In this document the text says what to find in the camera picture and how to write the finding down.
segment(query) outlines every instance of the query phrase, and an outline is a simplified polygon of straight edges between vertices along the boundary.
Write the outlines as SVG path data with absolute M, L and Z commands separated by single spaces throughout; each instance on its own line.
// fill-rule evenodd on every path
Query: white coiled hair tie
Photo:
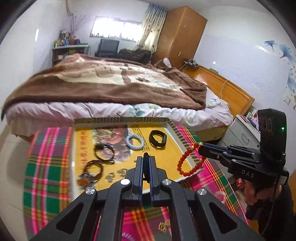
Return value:
M 130 143 L 130 139 L 131 138 L 135 138 L 138 139 L 141 142 L 140 146 L 134 146 Z M 142 137 L 140 137 L 139 135 L 136 134 L 128 134 L 128 136 L 126 137 L 126 145 L 131 149 L 131 150 L 140 150 L 143 149 L 144 147 L 144 140 Z

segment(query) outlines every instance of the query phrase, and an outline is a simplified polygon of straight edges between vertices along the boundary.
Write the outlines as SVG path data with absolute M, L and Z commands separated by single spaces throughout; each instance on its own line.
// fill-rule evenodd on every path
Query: window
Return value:
M 120 38 L 138 42 L 141 38 L 141 23 L 115 18 L 96 17 L 91 37 Z

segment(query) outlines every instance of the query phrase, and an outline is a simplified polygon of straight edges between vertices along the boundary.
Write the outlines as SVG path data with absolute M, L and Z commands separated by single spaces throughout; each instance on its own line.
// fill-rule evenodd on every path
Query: patterned blanket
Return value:
M 192 145 L 199 142 L 194 132 L 177 127 Z M 48 128 L 36 133 L 28 153 L 29 162 L 24 182 L 24 221 L 28 238 L 37 234 L 69 204 L 67 179 L 68 149 L 71 128 Z M 247 224 L 231 186 L 214 160 L 205 160 L 204 170 L 182 182 L 183 187 L 197 190 L 204 187 L 212 194 L 226 193 L 225 205 Z M 169 219 L 166 207 L 126 208 L 123 219 L 123 241 L 171 241 L 170 228 L 160 233 L 160 222 Z
M 123 59 L 74 54 L 40 71 L 6 99 L 6 109 L 18 102 L 92 102 L 140 104 L 201 110 L 206 85 L 163 62 L 157 67 Z

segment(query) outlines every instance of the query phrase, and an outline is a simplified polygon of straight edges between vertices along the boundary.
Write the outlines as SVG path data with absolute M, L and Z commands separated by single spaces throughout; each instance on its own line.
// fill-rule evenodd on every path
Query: fleece blanket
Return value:
M 201 110 L 206 85 L 163 62 L 155 66 L 74 54 L 33 75 L 6 99 L 1 118 L 18 102 L 140 104 Z

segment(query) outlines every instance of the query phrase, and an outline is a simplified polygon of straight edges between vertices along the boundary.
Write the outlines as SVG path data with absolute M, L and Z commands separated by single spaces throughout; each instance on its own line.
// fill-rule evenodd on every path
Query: white drawer cabinet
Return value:
M 233 123 L 221 138 L 218 146 L 244 146 L 254 149 L 260 149 L 260 132 L 250 123 L 246 123 L 239 115 L 236 116 Z M 232 174 L 227 172 L 227 168 L 222 166 L 219 161 L 216 161 L 221 171 L 230 183 Z

